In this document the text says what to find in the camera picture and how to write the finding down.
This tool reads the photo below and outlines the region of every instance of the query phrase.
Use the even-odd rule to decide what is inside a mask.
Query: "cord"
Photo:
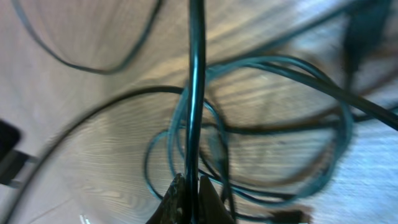
[[[60,57],[58,57],[55,53],[53,53],[39,38],[39,36],[34,32],[30,22],[28,21],[21,5],[18,0],[12,0],[14,8],[21,21],[23,22],[25,28],[28,33],[32,36],[32,38],[52,57],[65,64],[66,66],[76,68],[79,70],[83,70],[86,72],[93,72],[99,74],[111,74],[122,70],[137,54],[137,51],[140,49],[142,44],[145,42],[151,27],[155,21],[155,17],[160,10],[160,6],[162,1],[159,0],[155,4],[155,7],[152,11],[150,19],[147,23],[146,28],[144,29],[140,40],[133,47],[133,51],[129,54],[127,59],[123,61],[120,65],[110,70],[97,70],[93,68],[82,67],[79,65],[73,65],[68,62],[63,61]],[[30,176],[28,176],[25,184],[20,189],[19,193],[15,197],[14,201],[11,204],[10,210],[7,212],[6,216],[2,219],[2,223],[9,223],[13,214],[15,214],[16,209],[18,208],[19,202],[22,200],[28,186],[35,180],[36,175],[39,173],[41,168],[45,165],[51,155],[56,152],[60,147],[60,145],[64,142],[64,140],[74,132],[76,128],[82,125],[85,121],[94,118],[100,112],[108,110],[112,106],[116,106],[119,103],[134,98],[139,95],[149,94],[149,93],[176,93],[181,94],[179,102],[176,106],[175,112],[172,116],[170,126],[168,130],[163,130],[150,141],[146,156],[144,159],[144,177],[147,182],[148,188],[154,194],[155,197],[161,199],[162,196],[159,194],[150,182],[147,164],[149,161],[150,153],[153,147],[159,142],[162,138],[167,138],[167,154],[169,160],[170,171],[173,175],[175,175],[174,164],[172,160],[172,150],[174,148],[174,144],[177,143],[177,149],[182,157],[184,157],[183,149],[180,145],[180,136],[179,130],[186,129],[187,136],[191,139],[198,139],[200,134],[200,123],[197,122],[199,116],[201,117],[201,100],[204,102],[206,109],[210,110],[213,117],[216,120],[216,124],[205,123],[201,124],[201,128],[212,128],[218,132],[217,137],[219,140],[209,139],[209,146],[214,158],[219,158],[215,161],[216,166],[218,168],[217,172],[212,168],[205,158],[201,151],[197,152],[197,150],[193,149],[196,146],[190,146],[194,140],[187,141],[187,158],[199,158],[204,163],[205,167],[208,169],[208,172],[205,172],[201,169],[198,169],[197,163],[189,165],[190,167],[187,170],[190,170],[191,174],[189,177],[197,177],[196,172],[192,172],[193,170],[198,170],[198,172],[202,175],[207,175],[212,181],[223,184],[223,191],[221,193],[222,201],[228,199],[229,208],[231,211],[231,215],[233,217],[238,217],[243,220],[248,220],[252,222],[271,222],[273,220],[272,214],[267,217],[253,217],[250,215],[240,214],[235,211],[234,203],[233,203],[233,195],[232,192],[237,196],[242,197],[250,202],[257,203],[259,205],[279,208],[281,206],[286,206],[288,204],[293,203],[294,201],[314,195],[315,193],[321,191],[324,186],[330,181],[333,171],[335,169],[336,163],[338,159],[345,153],[347,147],[350,143],[352,137],[352,128],[354,122],[364,122],[370,119],[378,119],[384,124],[398,130],[398,116],[394,113],[398,111],[398,106],[393,106],[386,110],[368,100],[360,96],[356,96],[350,92],[351,84],[347,85],[344,90],[338,87],[335,83],[333,83],[330,78],[318,68],[314,67],[312,64],[300,60],[298,58],[289,57],[285,55],[270,55],[270,56],[259,56],[260,53],[267,52],[269,50],[274,49],[280,45],[285,44],[289,40],[293,39],[299,34],[304,33],[305,31],[312,29],[320,24],[329,21],[336,16],[342,15],[344,13],[353,12],[358,9],[359,6],[363,6],[364,4],[368,4],[370,2],[374,2],[371,0],[365,1],[355,1],[349,4],[346,4],[337,10],[326,14],[325,16],[319,18],[318,20],[309,23],[306,26],[303,26],[293,32],[289,32],[278,39],[274,39],[273,41],[260,45],[258,48],[241,54],[234,58],[229,58],[222,62],[217,62],[209,65],[206,69],[206,80],[204,80],[203,69],[205,63],[205,42],[203,37],[205,36],[204,29],[204,10],[203,10],[203,1],[199,0],[190,0],[190,36],[191,36],[191,79],[190,86],[186,89],[182,89],[176,86],[155,86],[149,88],[143,88],[140,90],[130,91],[123,95],[117,96],[96,108],[89,110],[84,113],[80,117],[78,117],[72,124],[70,124],[64,132],[59,135],[56,140],[51,143],[48,147],[44,149],[44,153],[40,157],[41,160],[34,167]],[[306,73],[310,74],[312,77],[308,76],[306,73],[297,72],[295,70],[276,65],[275,63],[281,63],[282,65],[292,65],[298,68],[301,68]],[[340,112],[338,113],[339,119],[335,121],[324,121],[324,120],[315,120],[315,121],[307,121],[301,123],[294,123],[285,126],[274,126],[268,128],[252,128],[252,127],[232,127],[225,124],[222,120],[222,117],[215,110],[215,107],[211,105],[206,99],[203,99],[203,88],[205,85],[208,85],[211,81],[216,80],[228,73],[242,68],[249,67],[260,69],[263,71],[275,73],[278,75],[282,75],[284,77],[295,80],[296,82],[303,83],[304,85],[310,86],[316,90],[326,93],[334,98],[336,98],[340,105]],[[187,124],[183,124],[183,117],[185,115],[185,108],[190,105],[188,108],[190,111],[188,112],[188,120]],[[357,109],[363,111],[366,115],[356,116],[353,115],[349,109],[350,106],[354,106]],[[230,183],[229,178],[229,164],[228,164],[228,133],[242,134],[242,135],[268,135],[268,134],[280,134],[280,133],[289,133],[296,131],[304,131],[311,129],[321,129],[321,128],[333,128],[335,130],[335,137],[333,138],[333,153],[331,154],[331,159],[328,165],[321,170],[317,175],[314,175],[309,184],[300,189],[296,194],[282,194],[278,192],[267,192],[264,190],[256,190],[250,187],[244,187],[242,185],[232,184]],[[195,188],[195,184],[197,185],[196,179],[191,179],[191,189]],[[278,199],[275,200],[261,200],[256,198],[255,196],[267,196]],[[193,221],[197,220],[197,215],[195,214],[195,208],[193,209]]]

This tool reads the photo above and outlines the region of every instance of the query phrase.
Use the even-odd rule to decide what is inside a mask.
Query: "wooden floor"
[[[153,4],[153,0],[21,1],[52,49],[71,62],[96,68],[115,65],[128,53]],[[238,55],[343,2],[207,1],[208,61]],[[344,22],[343,18],[329,22],[279,52],[308,60],[340,82]],[[385,44],[367,59],[357,80],[356,91],[383,106],[398,101],[398,43],[390,38],[397,37],[396,22],[396,17],[391,18]],[[49,57],[27,35],[10,0],[0,0],[0,117],[24,131],[20,150],[39,155],[64,125],[110,96],[149,85],[183,86],[187,52],[185,1],[165,1],[153,33],[128,69],[100,76],[67,68]],[[250,69],[211,83],[207,94],[227,122],[235,125],[275,124],[334,105],[330,97],[311,88]],[[173,94],[142,96],[82,127],[45,169],[15,223],[80,223],[81,214],[92,224],[144,223],[159,204],[142,176],[144,151],[153,135],[167,128],[177,100]],[[233,179],[294,190],[307,179],[300,176],[300,183],[292,184],[287,176],[298,174],[314,160],[332,135],[324,130],[261,138],[232,136]],[[150,177],[162,193],[172,180],[164,146],[164,141],[157,145],[149,166]],[[398,223],[397,146],[398,134],[391,128],[376,121],[357,125],[353,144],[331,184],[295,206],[306,210],[313,223]],[[182,161],[175,157],[176,169],[181,170]],[[0,187],[1,208],[12,193]],[[240,212],[267,213],[237,200]]]

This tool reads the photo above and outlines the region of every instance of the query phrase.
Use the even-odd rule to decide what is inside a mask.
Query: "cable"
[[[133,51],[129,54],[127,59],[120,65],[110,70],[97,70],[93,68],[82,67],[79,65],[73,65],[68,62],[63,61],[60,57],[55,55],[39,38],[39,36],[34,32],[30,22],[21,8],[18,0],[12,0],[14,8],[16,9],[18,16],[24,23],[25,28],[28,33],[34,38],[34,40],[44,48],[51,56],[60,61],[61,63],[83,70],[86,72],[100,73],[100,74],[111,74],[122,70],[135,56],[137,51],[140,49],[142,44],[145,42],[151,27],[155,21],[155,17],[160,10],[162,1],[157,1],[151,17],[144,29],[140,40],[134,46]],[[180,130],[186,129],[187,132],[187,155],[186,155],[186,175],[188,180],[189,191],[197,192],[197,172],[201,175],[207,175],[213,182],[223,185],[223,191],[221,193],[221,199],[224,202],[226,199],[229,201],[229,209],[231,216],[233,218],[237,217],[239,219],[252,221],[252,222],[271,222],[273,220],[272,213],[265,217],[253,217],[250,215],[241,214],[235,211],[233,194],[242,197],[250,202],[256,203],[258,205],[263,205],[267,207],[279,208],[286,206],[295,202],[296,200],[304,197],[314,195],[315,193],[321,191],[327,183],[329,183],[335,166],[339,158],[345,153],[348,145],[351,141],[353,125],[354,122],[364,122],[370,119],[378,119],[384,124],[390,126],[391,128],[398,130],[398,116],[394,113],[398,111],[398,106],[393,106],[386,110],[360,96],[354,95],[350,92],[351,84],[346,85],[345,89],[338,87],[333,81],[322,71],[312,64],[300,60],[299,58],[294,58],[284,55],[269,55],[269,56],[259,56],[260,53],[267,52],[274,49],[277,46],[283,45],[297,35],[319,26],[320,24],[329,21],[330,19],[342,15],[343,13],[353,12],[358,9],[359,6],[374,2],[371,0],[365,1],[355,1],[350,2],[337,10],[326,14],[325,16],[319,18],[318,20],[309,23],[293,32],[289,32],[278,39],[263,44],[257,49],[251,50],[235,58],[230,58],[223,62],[213,63],[209,65],[205,71],[205,12],[203,1],[201,0],[190,0],[190,84],[188,88],[179,88],[176,86],[155,86],[149,88],[143,88],[140,90],[130,91],[128,93],[117,96],[96,108],[89,110],[83,115],[79,116],[74,122],[72,122],[64,132],[55,139],[48,147],[44,149],[44,153],[40,157],[41,160],[34,167],[30,176],[28,176],[25,184],[22,186],[14,201],[10,206],[10,210],[6,213],[6,216],[2,219],[3,224],[9,223],[13,214],[15,214],[18,208],[19,202],[23,199],[26,190],[29,185],[33,183],[37,174],[41,171],[45,163],[51,158],[51,155],[55,153],[64,140],[72,133],[76,128],[80,127],[85,121],[94,118],[100,112],[110,109],[110,107],[116,106],[119,103],[126,101],[128,99],[134,98],[135,96],[149,94],[149,93],[176,93],[181,94],[179,102],[176,105],[174,114],[170,122],[170,126],[167,130],[161,131],[159,134],[155,135],[150,141],[145,158],[144,158],[144,179],[147,182],[147,186],[151,193],[161,199],[162,195],[158,193],[150,182],[149,174],[147,170],[147,165],[149,162],[149,156],[155,145],[163,138],[167,138],[167,155],[169,160],[169,167],[172,175],[176,174],[174,169],[174,163],[172,159],[173,149],[177,143],[177,149],[179,154],[184,157],[184,151],[180,142]],[[298,72],[287,68],[282,65],[291,65],[304,70],[306,73]],[[296,82],[303,83],[304,85],[310,86],[318,91],[321,91],[327,95],[336,98],[339,102],[339,113],[338,119],[333,121],[315,120],[306,121],[301,123],[288,124],[285,126],[271,126],[267,128],[252,128],[252,127],[233,127],[228,126],[223,121],[222,116],[215,110],[215,107],[211,105],[206,99],[203,98],[204,87],[208,85],[213,80],[216,80],[236,69],[248,67],[254,69],[260,69],[266,72],[275,73],[282,75],[289,79],[295,80]],[[352,79],[354,72],[350,73],[348,77]],[[185,109],[188,105],[188,113],[185,114]],[[215,119],[215,124],[205,123],[201,124],[201,114],[202,105],[205,105],[206,109],[210,111]],[[350,106],[354,106],[365,113],[362,116],[355,116],[349,109]],[[217,167],[217,172],[210,166],[208,159],[203,155],[201,150],[198,150],[199,145],[199,135],[201,128],[211,128],[213,131],[212,138],[208,140],[211,153],[215,160]],[[297,132],[312,129],[321,128],[333,128],[335,131],[335,137],[332,140],[333,149],[331,151],[330,159],[326,167],[323,167],[320,172],[311,175],[310,181],[306,186],[302,187],[295,194],[283,194],[278,192],[268,192],[265,190],[257,190],[251,187],[245,187],[240,183],[230,183],[229,178],[229,161],[228,161],[228,134],[242,134],[242,135],[268,135],[268,134],[281,134],[289,132]],[[200,158],[208,169],[208,172],[198,168],[198,159]],[[255,196],[266,196],[272,197],[277,200],[263,200],[258,199]],[[194,194],[189,195],[192,203],[192,217],[193,222],[198,220],[197,210],[195,206],[198,203],[195,202]]]
[[[64,59],[62,59],[59,55],[57,55],[49,46],[47,46],[44,41],[40,38],[40,36],[36,33],[34,30],[32,24],[30,23],[29,19],[26,16],[25,10],[21,6],[21,3],[19,2],[20,0],[11,0],[12,5],[14,6],[14,10],[16,11],[18,18],[21,20],[22,24],[24,25],[26,31],[28,34],[32,37],[34,42],[38,44],[44,51],[46,51],[49,55],[51,55],[55,60],[59,61],[60,63],[70,67],[70,68],[75,68],[77,70],[81,70],[84,72],[91,72],[91,73],[96,73],[100,75],[111,75],[114,73],[118,73],[122,70],[124,70],[136,57],[146,40],[148,39],[148,36],[150,32],[152,31],[152,28],[155,23],[155,19],[157,15],[159,14],[159,11],[163,5],[163,0],[156,0],[154,7],[152,9],[152,12],[150,13],[149,19],[146,22],[146,25],[139,36],[137,42],[134,44],[132,47],[131,51],[127,54],[126,58],[122,60],[122,62],[109,69],[98,69],[98,68],[90,68],[82,65],[75,65],[73,63],[67,62]]]

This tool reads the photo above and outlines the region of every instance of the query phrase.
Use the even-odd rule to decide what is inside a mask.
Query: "tangled cable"
[[[34,32],[29,20],[27,19],[21,5],[19,4],[19,0],[12,0],[14,4],[14,8],[21,21],[23,22],[25,28],[28,33],[32,36],[32,38],[52,57],[57,59],[59,62],[69,66],[71,68],[83,70],[86,72],[99,73],[99,74],[111,74],[122,70],[131,60],[134,58],[140,47],[145,42],[149,32],[152,28],[152,25],[155,21],[156,15],[160,11],[160,6],[162,4],[162,0],[157,0],[154,9],[152,10],[152,14],[150,16],[149,21],[147,22],[147,26],[144,29],[139,41],[133,47],[131,53],[127,56],[127,58],[117,67],[112,68],[110,70],[98,70],[94,68],[83,67],[80,65],[70,64],[64,60],[62,60],[59,56],[57,56],[52,50],[50,50],[40,39],[40,37]],[[330,181],[333,171],[335,169],[336,163],[339,158],[345,153],[348,148],[348,145],[351,141],[353,125],[355,122],[364,122],[370,119],[378,119],[384,124],[390,126],[391,128],[398,130],[398,116],[395,114],[398,112],[398,105],[393,106],[392,108],[384,109],[360,96],[356,96],[350,92],[351,84],[345,85],[345,89],[338,87],[326,74],[324,74],[317,67],[308,63],[299,58],[285,56],[285,55],[269,55],[269,56],[258,56],[259,53],[267,52],[269,50],[274,49],[275,47],[281,46],[293,39],[297,35],[314,28],[336,16],[342,15],[343,13],[351,12],[355,10],[359,4],[364,4],[367,1],[355,1],[351,2],[347,5],[339,7],[337,10],[330,12],[323,17],[319,18],[316,21],[313,21],[306,26],[303,26],[293,32],[289,32],[282,37],[274,39],[264,45],[259,46],[258,48],[246,52],[244,54],[239,55],[235,58],[230,58],[225,60],[224,62],[218,62],[211,64],[206,69],[206,85],[216,80],[222,76],[227,75],[228,73],[243,67],[254,68],[263,70],[265,72],[271,72],[277,75],[282,75],[283,77],[289,78],[296,82],[300,82],[306,86],[310,86],[324,94],[330,95],[334,97],[339,102],[339,111],[338,111],[338,119],[333,121],[326,120],[316,120],[309,121],[306,123],[294,123],[288,124],[285,126],[271,126],[268,128],[250,128],[250,127],[232,127],[228,126],[223,121],[222,116],[217,112],[215,107],[207,100],[205,100],[205,108],[208,109],[212,116],[215,119],[215,124],[213,123],[203,123],[202,128],[209,128],[214,133],[216,133],[216,138],[212,138],[208,140],[210,151],[213,155],[214,163],[216,164],[216,169],[214,169],[208,159],[203,155],[203,152],[199,152],[200,159],[205,165],[206,169],[209,173],[204,170],[199,170],[201,175],[207,175],[212,181],[223,184],[223,191],[221,193],[221,200],[224,202],[228,199],[229,209],[231,212],[231,216],[233,218],[240,218],[242,220],[248,220],[252,222],[267,222],[270,220],[270,217],[254,217],[251,215],[245,215],[236,212],[234,208],[234,200],[233,194],[238,195],[252,203],[256,203],[258,205],[263,205],[267,207],[281,207],[292,202],[314,195],[315,193],[321,191],[326,184]],[[303,72],[298,72],[291,68],[288,68],[286,65],[297,67]],[[351,83],[351,79],[353,77],[352,73],[348,73],[346,76],[346,83]],[[179,154],[184,157],[184,151],[182,146],[180,145],[180,132],[179,130],[185,129],[185,108],[187,107],[188,101],[188,90],[185,88],[180,88],[176,86],[153,86],[149,88],[143,88],[140,90],[133,90],[127,92],[125,94],[119,95],[115,98],[112,98],[105,103],[89,110],[86,113],[83,113],[79,116],[74,122],[68,125],[65,128],[64,132],[57,137],[53,143],[51,143],[48,147],[43,150],[42,156],[39,158],[39,162],[34,167],[30,176],[28,176],[25,184],[21,187],[19,193],[15,197],[13,203],[9,207],[9,211],[6,216],[2,219],[3,224],[9,223],[13,214],[18,207],[19,202],[22,200],[26,190],[28,189],[31,182],[35,179],[36,175],[39,173],[41,168],[45,165],[51,155],[58,149],[60,149],[60,145],[66,140],[66,138],[76,130],[79,126],[81,126],[84,122],[89,119],[94,118],[98,114],[103,111],[114,107],[123,101],[130,100],[136,96],[151,94],[151,93],[176,93],[180,94],[181,97],[179,102],[175,108],[174,114],[171,117],[170,126],[167,130],[161,131],[159,134],[153,137],[150,141],[148,148],[146,150],[145,158],[144,158],[144,178],[147,182],[148,188],[151,193],[162,199],[162,195],[158,193],[154,186],[151,184],[148,174],[147,165],[149,162],[149,156],[152,152],[154,146],[159,142],[159,140],[163,138],[167,138],[167,155],[169,160],[169,167],[172,175],[176,174],[174,169],[173,162],[173,148],[175,144],[177,145],[177,149]],[[365,115],[357,116],[353,114],[349,108],[349,106],[353,106],[362,112]],[[270,135],[270,134],[280,134],[280,133],[289,133],[296,131],[304,131],[311,129],[321,129],[321,128],[333,128],[335,130],[335,137],[333,138],[333,153],[331,154],[331,159],[328,165],[319,172],[318,175],[314,176],[309,184],[300,189],[295,194],[283,194],[278,192],[268,192],[265,190],[256,190],[250,187],[245,187],[239,184],[230,183],[229,179],[229,158],[228,158],[228,134],[242,134],[242,135]],[[276,198],[275,200],[263,200],[256,198],[256,196],[266,196]]]

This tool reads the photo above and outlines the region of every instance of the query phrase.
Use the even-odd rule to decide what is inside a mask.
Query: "floor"
[[[98,68],[110,67],[124,57],[152,5],[147,0],[21,1],[52,49],[71,62]],[[244,52],[342,2],[207,1],[208,60]],[[395,16],[385,44],[361,68],[356,87],[358,93],[383,106],[398,100],[394,21],[398,22]],[[279,51],[317,64],[340,81],[339,40],[344,22],[330,22]],[[69,121],[110,96],[140,86],[183,86],[187,30],[186,3],[165,1],[139,57],[121,73],[100,76],[67,68],[49,57],[27,35],[10,0],[0,0],[0,117],[23,130],[19,150],[38,156]],[[220,103],[227,122],[236,125],[298,119],[334,104],[315,90],[249,69],[212,83],[208,90],[208,97]],[[15,223],[81,223],[81,214],[92,224],[144,223],[159,203],[142,178],[144,149],[156,132],[167,127],[177,100],[168,94],[143,96],[90,121],[40,176]],[[261,139],[233,136],[233,177],[275,187],[281,177],[296,173],[312,160],[331,135],[322,131]],[[371,121],[358,125],[355,136],[328,188],[296,205],[312,216],[313,223],[398,222],[394,156],[398,135]],[[163,143],[156,147],[150,164],[155,186],[165,192],[172,177]],[[176,168],[182,168],[181,161],[177,160]],[[13,193],[0,186],[0,208]],[[250,214],[267,212],[239,199],[238,209]]]

